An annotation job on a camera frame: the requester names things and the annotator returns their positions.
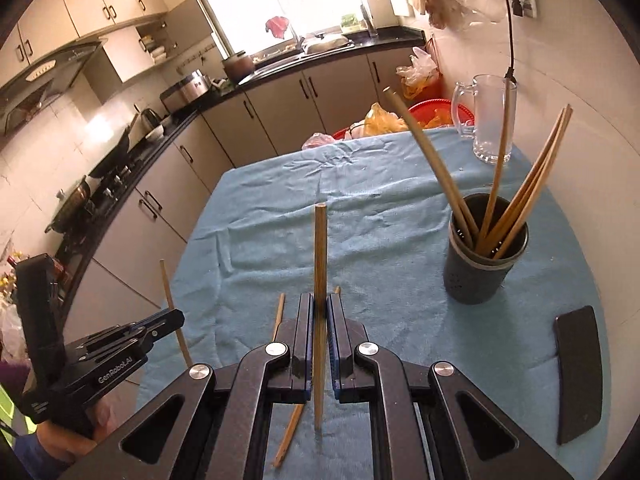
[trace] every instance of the wooden chopstick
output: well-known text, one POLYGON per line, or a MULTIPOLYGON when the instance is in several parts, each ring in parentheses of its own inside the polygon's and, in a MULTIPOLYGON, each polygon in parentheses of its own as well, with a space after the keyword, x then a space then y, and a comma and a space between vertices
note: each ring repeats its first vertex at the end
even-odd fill
POLYGON ((420 146, 420 149, 438 179, 447 200, 449 200, 453 215, 455 216, 458 226, 464 235, 465 244, 469 248, 472 248, 472 235, 476 236, 478 234, 478 226, 476 225, 476 221, 471 215, 471 211, 469 211, 466 202, 462 199, 458 186, 453 182, 451 174, 444 165, 440 155, 438 155, 437 150, 433 147, 429 137, 424 135, 420 124, 418 124, 418 121, 416 121, 411 115, 411 112, 408 110, 400 96, 389 87, 385 88, 384 92, 393 104, 396 112, 404 119, 404 122, 414 136, 415 142, 420 146))
MULTIPOLYGON (((169 306, 169 309, 173 310, 175 308, 174 297, 171 295, 171 288, 169 287, 169 278, 166 274, 164 260, 160 260, 160 274, 162 274, 162 286, 164 286, 166 303, 169 306)), ((193 366, 193 359, 191 359, 191 355, 189 354, 189 347, 187 346, 187 341, 184 338, 182 329, 179 328, 178 330, 176 330, 175 335, 178 338, 178 346, 180 347, 180 352, 182 352, 182 357, 184 357, 184 362, 187 363, 187 369, 191 368, 193 366)))
POLYGON ((502 113, 502 131, 500 133, 500 146, 498 147, 498 160, 495 162, 494 171, 494 183, 491 186, 491 193, 489 193, 489 200, 484 210, 484 219, 482 220, 482 227, 478 233, 476 239, 476 252, 480 247, 482 241, 486 237, 489 231, 489 225, 494 218, 495 201, 498 198, 498 188, 500 187, 500 179, 502 177, 502 167, 504 166, 504 153, 507 151, 507 137, 509 136, 509 108, 511 105, 511 81, 504 78, 504 111, 502 113))
POLYGON ((522 208, 524 207, 527 199, 531 196, 533 191, 532 184, 538 179, 538 172, 542 168, 542 165, 546 159, 546 156, 553 145, 554 140, 556 139, 556 135, 558 134, 558 129, 560 127, 562 118, 564 117, 565 108, 563 108, 558 114, 558 118, 554 123, 554 127, 551 129, 551 133, 546 139, 545 145, 538 155, 533 167, 529 171, 526 179, 520 186, 520 189, 513 197, 511 202, 509 203, 507 209, 505 209, 500 219, 496 222, 495 226, 491 229, 489 234, 486 236, 484 240, 476 247, 476 252, 481 256, 488 256, 489 253, 494 249, 494 247, 498 244, 500 240, 504 238, 504 235, 507 234, 509 228, 511 228, 514 222, 518 219, 518 216, 522 212, 522 208))
POLYGON ((326 204, 316 204, 314 234, 314 354, 312 363, 314 420, 322 429, 324 369, 326 356, 326 204))
MULTIPOLYGON (((340 294, 340 285, 335 287, 334 294, 340 294)), ((298 427, 300 416, 302 415, 302 410, 304 409, 304 407, 304 404, 296 404, 293 408, 293 412, 291 412, 291 418, 289 419, 289 423, 287 424, 287 429, 285 430, 284 436, 282 437, 282 442, 280 443, 280 447, 278 448, 276 457, 273 459, 274 467, 280 467, 282 465, 282 462, 284 462, 284 457, 286 457, 289 446, 291 445, 291 441, 293 440, 293 435, 296 433, 296 428, 298 427)))
POLYGON ((284 292, 280 293, 280 299, 278 300, 278 308, 276 310, 276 322, 273 325, 272 341, 276 341, 276 334, 278 333, 278 327, 282 323, 282 313, 284 311, 284 292))
POLYGON ((538 172, 538 178, 535 181, 535 184, 533 184, 534 187, 532 189, 532 192, 530 196, 527 198, 527 201, 524 207, 522 208, 522 212, 518 216, 518 219, 516 220, 515 224, 507 234, 507 237, 504 239, 504 242, 500 246, 500 249, 498 249, 497 253, 494 254, 494 260, 499 259, 505 253, 505 251, 509 248, 509 245, 511 245, 511 243, 513 242, 513 239, 517 236, 518 232, 524 225, 524 222, 527 221, 527 217, 531 213, 531 210, 533 209, 533 206, 535 205, 536 200, 538 200, 538 197, 540 196, 540 193, 542 192, 542 189, 545 186, 549 173, 551 172, 551 168, 553 167, 554 162, 556 161, 556 156, 558 155, 558 150, 560 149, 560 144, 562 143, 562 138, 564 137, 564 133, 566 131, 567 126, 569 125, 569 120, 571 120, 571 115, 573 112, 574 111, 570 105, 567 105, 565 107, 563 117, 562 117, 562 123, 559 127, 558 134, 554 139, 553 146, 551 147, 548 155, 546 156, 546 159, 542 165, 542 168, 538 172))

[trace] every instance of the blue tablecloth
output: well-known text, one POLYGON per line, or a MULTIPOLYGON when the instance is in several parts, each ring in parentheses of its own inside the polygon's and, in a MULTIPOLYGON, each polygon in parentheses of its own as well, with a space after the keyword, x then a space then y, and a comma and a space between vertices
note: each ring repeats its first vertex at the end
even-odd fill
MULTIPOLYGON (((451 128, 430 131, 463 194, 488 190, 494 167, 451 128)), ((510 198, 530 164, 516 151, 500 195, 510 198)), ((576 480, 591 479, 609 419, 607 337, 593 277, 577 240, 545 191, 529 219, 529 246, 489 302, 465 306, 442 285, 450 208, 409 133, 338 142, 227 172, 194 230, 172 281, 196 362, 238 362, 266 343, 278 294, 285 318, 313 288, 313 204, 328 207, 328 281, 345 314, 401 359, 452 362, 576 480), (556 444, 559 374, 553 322, 585 304, 598 319, 604 414, 596 428, 556 444)), ((184 371, 175 337, 156 344, 140 407, 184 371)), ((280 471, 270 462, 291 407, 276 405, 265 478, 372 478, 366 405, 340 405, 326 381, 322 436, 307 407, 280 471)))

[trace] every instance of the red cloth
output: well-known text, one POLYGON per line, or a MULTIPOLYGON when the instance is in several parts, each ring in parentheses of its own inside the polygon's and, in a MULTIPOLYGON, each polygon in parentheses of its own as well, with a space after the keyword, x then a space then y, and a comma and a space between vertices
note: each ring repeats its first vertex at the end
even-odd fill
POLYGON ((274 38, 284 40, 284 32, 289 27, 289 20, 284 16, 275 16, 264 24, 264 30, 273 34, 274 38))

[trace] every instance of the glass mug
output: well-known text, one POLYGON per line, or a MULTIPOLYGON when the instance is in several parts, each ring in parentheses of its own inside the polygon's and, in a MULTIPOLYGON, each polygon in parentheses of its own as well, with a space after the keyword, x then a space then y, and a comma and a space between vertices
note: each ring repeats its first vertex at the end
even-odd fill
MULTIPOLYGON (((510 104, 507 122, 507 147, 504 152, 505 162, 511 157, 517 90, 516 83, 509 81, 510 104)), ((481 74, 474 76, 471 84, 456 83, 456 89, 453 91, 453 97, 451 98, 451 118, 454 126, 461 136, 473 138, 473 149, 476 157, 491 164, 495 164, 498 161, 502 117, 504 114, 504 92, 503 77, 481 74), (474 96, 475 126, 462 124, 458 117, 460 96, 465 92, 470 92, 474 96)))

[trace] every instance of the mug handle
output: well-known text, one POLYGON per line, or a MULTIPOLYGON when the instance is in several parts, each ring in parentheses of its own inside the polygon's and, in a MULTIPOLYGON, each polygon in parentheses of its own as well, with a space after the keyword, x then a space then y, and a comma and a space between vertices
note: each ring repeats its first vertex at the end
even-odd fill
POLYGON ((453 91, 453 96, 451 97, 451 119, 453 120, 453 125, 456 127, 456 130, 461 137, 472 138, 475 136, 475 127, 462 124, 460 122, 460 118, 458 117, 458 104, 460 104, 460 96, 465 92, 473 93, 475 90, 475 83, 466 85, 464 83, 457 82, 456 88, 453 91))

